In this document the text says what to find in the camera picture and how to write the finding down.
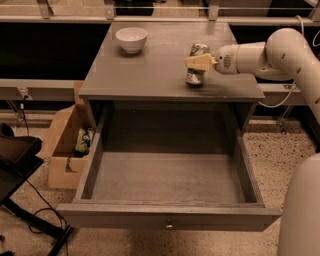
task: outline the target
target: white cylinder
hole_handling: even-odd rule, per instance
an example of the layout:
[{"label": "white cylinder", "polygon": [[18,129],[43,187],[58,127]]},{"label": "white cylinder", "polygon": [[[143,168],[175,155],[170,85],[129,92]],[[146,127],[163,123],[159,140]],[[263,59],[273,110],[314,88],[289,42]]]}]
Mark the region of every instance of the white cylinder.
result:
[{"label": "white cylinder", "polygon": [[268,62],[286,71],[295,80],[303,97],[320,123],[320,63],[298,31],[284,28],[267,41]]},{"label": "white cylinder", "polygon": [[320,255],[320,154],[291,178],[280,225],[278,256]]}]

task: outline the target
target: drawer handle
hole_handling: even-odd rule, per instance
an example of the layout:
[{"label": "drawer handle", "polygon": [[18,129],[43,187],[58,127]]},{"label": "drawer handle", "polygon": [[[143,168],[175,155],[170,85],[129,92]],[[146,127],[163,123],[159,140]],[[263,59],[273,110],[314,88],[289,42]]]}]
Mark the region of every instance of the drawer handle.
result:
[{"label": "drawer handle", "polygon": [[168,224],[168,225],[166,226],[166,230],[171,230],[171,229],[173,229],[172,224]]},{"label": "drawer handle", "polygon": [[171,229],[173,229],[173,225],[171,223],[171,220],[168,219],[168,224],[166,225],[166,230],[171,230]]}]

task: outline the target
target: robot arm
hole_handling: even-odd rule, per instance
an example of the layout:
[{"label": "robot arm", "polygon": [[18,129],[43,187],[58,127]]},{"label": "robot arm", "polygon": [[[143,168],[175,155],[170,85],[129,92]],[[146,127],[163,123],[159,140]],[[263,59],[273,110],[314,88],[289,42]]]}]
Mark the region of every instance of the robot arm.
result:
[{"label": "robot arm", "polygon": [[250,73],[256,77],[285,81],[294,79],[320,123],[320,63],[304,36],[290,28],[274,32],[266,43],[228,45],[210,54],[186,58],[188,68],[222,74]]}]

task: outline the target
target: table top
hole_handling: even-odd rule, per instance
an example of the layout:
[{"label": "table top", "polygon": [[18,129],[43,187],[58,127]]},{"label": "table top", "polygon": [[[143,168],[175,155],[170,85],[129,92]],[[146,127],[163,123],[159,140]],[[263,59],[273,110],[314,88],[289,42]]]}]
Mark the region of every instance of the table top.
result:
[{"label": "table top", "polygon": [[[147,42],[135,55],[125,53],[115,33],[124,27],[148,31]],[[201,88],[186,84],[185,57],[202,43],[211,52],[236,44],[228,24],[215,22],[113,22],[79,92],[89,100],[188,102],[257,102],[264,98],[254,76],[222,75],[211,70]]]}]

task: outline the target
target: can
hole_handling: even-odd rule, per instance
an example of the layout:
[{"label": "can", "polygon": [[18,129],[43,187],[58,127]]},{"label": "can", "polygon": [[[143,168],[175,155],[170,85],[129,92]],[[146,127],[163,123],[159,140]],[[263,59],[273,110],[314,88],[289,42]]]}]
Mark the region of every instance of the can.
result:
[{"label": "can", "polygon": [[[210,47],[206,44],[195,43],[191,47],[190,56],[199,56],[210,53]],[[186,82],[193,87],[201,87],[204,84],[205,71],[188,68]]]}]

